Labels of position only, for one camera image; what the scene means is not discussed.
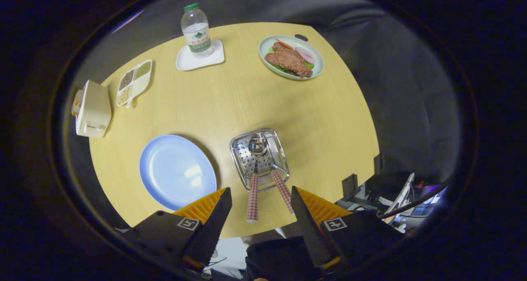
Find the metal strainer basket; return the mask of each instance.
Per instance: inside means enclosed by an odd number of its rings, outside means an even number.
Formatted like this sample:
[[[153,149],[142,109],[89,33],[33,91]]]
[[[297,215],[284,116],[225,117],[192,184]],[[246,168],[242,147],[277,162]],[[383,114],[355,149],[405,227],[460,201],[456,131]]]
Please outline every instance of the metal strainer basket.
[[[287,166],[286,155],[280,144],[278,135],[273,129],[258,129],[249,133],[235,137],[230,142],[232,160],[241,178],[243,187],[249,191],[251,187],[251,177],[254,172],[254,165],[257,157],[249,152],[249,140],[251,136],[261,133],[267,139],[267,152],[258,157],[258,191],[265,191],[276,186],[271,176],[271,170],[276,170],[284,180],[289,179],[289,168]]]

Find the red checkered handle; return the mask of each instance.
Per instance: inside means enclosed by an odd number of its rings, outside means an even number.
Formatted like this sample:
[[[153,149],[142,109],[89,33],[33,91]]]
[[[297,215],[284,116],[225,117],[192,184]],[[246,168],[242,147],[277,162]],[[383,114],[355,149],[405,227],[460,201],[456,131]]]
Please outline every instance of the red checkered handle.
[[[291,206],[291,192],[286,187],[284,180],[282,180],[282,177],[280,177],[276,170],[271,171],[271,176],[273,177],[273,180],[275,180],[276,187],[278,187],[278,190],[280,191],[284,202],[286,202],[286,206],[288,207],[290,213],[295,214],[293,207]]]
[[[258,174],[253,174],[251,178],[249,203],[247,204],[247,222],[258,222]]]

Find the toaster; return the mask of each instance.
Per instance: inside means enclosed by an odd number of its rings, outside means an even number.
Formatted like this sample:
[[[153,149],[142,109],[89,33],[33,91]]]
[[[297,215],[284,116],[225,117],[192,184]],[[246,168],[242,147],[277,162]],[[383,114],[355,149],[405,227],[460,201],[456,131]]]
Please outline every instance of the toaster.
[[[72,114],[77,135],[103,138],[112,118],[108,88],[88,80],[75,94]]]

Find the yellow table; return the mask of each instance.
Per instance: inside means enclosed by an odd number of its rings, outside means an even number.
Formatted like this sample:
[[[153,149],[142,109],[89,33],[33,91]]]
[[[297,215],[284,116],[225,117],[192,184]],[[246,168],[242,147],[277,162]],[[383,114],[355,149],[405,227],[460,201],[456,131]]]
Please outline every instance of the yellow table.
[[[243,23],[210,33],[224,44],[220,65],[177,70],[177,52],[186,45],[179,37],[140,54],[102,82],[109,88],[112,121],[104,138],[90,138],[90,150],[102,189],[130,226],[157,210],[170,211],[149,195],[139,177],[141,151],[159,135],[177,134],[197,144],[213,164],[218,189],[231,187],[232,209],[221,238],[296,221],[278,189],[259,194],[258,223],[245,221],[248,192],[229,151],[235,136],[274,129],[291,172],[288,188],[296,185],[331,202],[342,198],[341,181],[350,174],[358,175],[359,184],[373,175],[379,148],[368,106],[344,61],[317,31],[299,24]],[[258,55],[265,37],[297,33],[324,58],[324,71],[312,80],[278,76]],[[150,86],[133,108],[117,107],[121,77],[147,59],[154,61]]]

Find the blue plate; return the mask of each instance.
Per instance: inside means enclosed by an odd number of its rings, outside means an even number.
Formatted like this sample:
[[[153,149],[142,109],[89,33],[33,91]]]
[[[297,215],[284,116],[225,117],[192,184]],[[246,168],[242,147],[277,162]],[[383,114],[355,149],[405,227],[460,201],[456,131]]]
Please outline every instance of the blue plate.
[[[176,135],[159,136],[145,146],[139,174],[150,195],[174,211],[216,191],[216,175],[205,153]]]

